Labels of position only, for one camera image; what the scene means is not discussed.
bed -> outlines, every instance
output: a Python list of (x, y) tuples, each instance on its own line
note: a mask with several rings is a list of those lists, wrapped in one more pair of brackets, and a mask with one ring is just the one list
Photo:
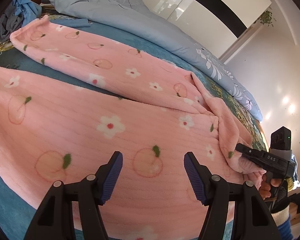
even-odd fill
[[(48, 15), (51, 20), (74, 18), (58, 13), (52, 5), (43, 6), (42, 16), (44, 15)], [(213, 96), (223, 99), (231, 112), (247, 128), (252, 136), (252, 146), (260, 150), (266, 149), (263, 132), (259, 122), (225, 89), (197, 68), (182, 60), (180, 57), (143, 38), (108, 25), (91, 22), (90, 27), (79, 27), (78, 29), (98, 34), (135, 48), (138, 47), (138, 49), (143, 50), (154, 57), (169, 61), (170, 63), (186, 70), (193, 71), (207, 90)], [(114, 95), (109, 91), (97, 88), (33, 61), (19, 50), (15, 49), (10, 41), (0, 43), (0, 66), (37, 73), (73, 85), (85, 87), (90, 90)], [(0, 178), (0, 226), (10, 240), (23, 238), (34, 212), (35, 209), (10, 190)], [(81, 231), (76, 230), (76, 234), (77, 239), (82, 239)], [(229, 223), (226, 227), (224, 239), (229, 239), (230, 234), (231, 224)]]

ribbed rubber pad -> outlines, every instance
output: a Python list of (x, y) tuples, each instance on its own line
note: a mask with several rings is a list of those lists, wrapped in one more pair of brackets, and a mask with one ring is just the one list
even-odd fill
[(103, 183), (103, 191), (100, 200), (103, 204), (110, 199), (112, 192), (114, 190), (114, 186), (117, 183), (121, 168), (123, 164), (123, 156), (122, 153), (119, 153), (117, 159), (115, 160), (111, 170), (108, 173), (108, 176)]
[(195, 194), (197, 200), (201, 201), (201, 203), (204, 204), (205, 201), (207, 200), (205, 192), (204, 192), (204, 184), (203, 184), (202, 180), (200, 179), (199, 174), (198, 174), (195, 166), (193, 165), (188, 154), (185, 155), (183, 162), (184, 162), (186, 173), (190, 180), (192, 189), (194, 191), (194, 194)]

silver bolt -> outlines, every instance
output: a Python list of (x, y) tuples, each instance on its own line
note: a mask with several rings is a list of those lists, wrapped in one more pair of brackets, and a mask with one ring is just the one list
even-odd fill
[(246, 184), (247, 184), (247, 186), (249, 186), (249, 187), (253, 187), (253, 182), (251, 181), (251, 180), (247, 180), (246, 181)]
[(219, 181), (220, 180), (220, 176), (219, 175), (212, 175), (212, 180), (214, 181)]
[(90, 174), (87, 176), (87, 180), (94, 180), (96, 176), (94, 174)]
[(57, 180), (57, 181), (55, 181), (55, 182), (53, 183), (53, 186), (54, 186), (54, 187), (60, 187), (61, 184), (62, 184), (62, 182), (61, 182), (60, 180)]

gray comforter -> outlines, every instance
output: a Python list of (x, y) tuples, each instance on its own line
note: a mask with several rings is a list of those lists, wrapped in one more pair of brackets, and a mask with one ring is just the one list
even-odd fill
[(262, 114), (253, 96), (226, 66), (175, 25), (150, 12), (142, 0), (50, 0), (59, 13), (87, 18), (125, 30), (179, 56), (210, 76), (258, 120)]

green leaf print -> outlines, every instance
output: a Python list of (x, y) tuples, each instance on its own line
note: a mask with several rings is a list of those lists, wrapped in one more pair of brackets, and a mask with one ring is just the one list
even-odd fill
[(229, 152), (228, 158), (231, 159), (233, 155), (234, 155), (234, 152)]
[(68, 166), (71, 164), (71, 154), (67, 153), (64, 157), (63, 157), (63, 165), (62, 168), (65, 170), (66, 168), (68, 168)]
[(159, 149), (159, 146), (157, 146), (157, 145), (153, 146), (153, 147), (152, 147), (152, 150), (153, 150), (154, 155), (155, 155), (156, 157), (159, 157), (159, 156), (160, 156), (160, 149)]
[(31, 101), (32, 97), (27, 97), (25, 100), (25, 104), (29, 103)]

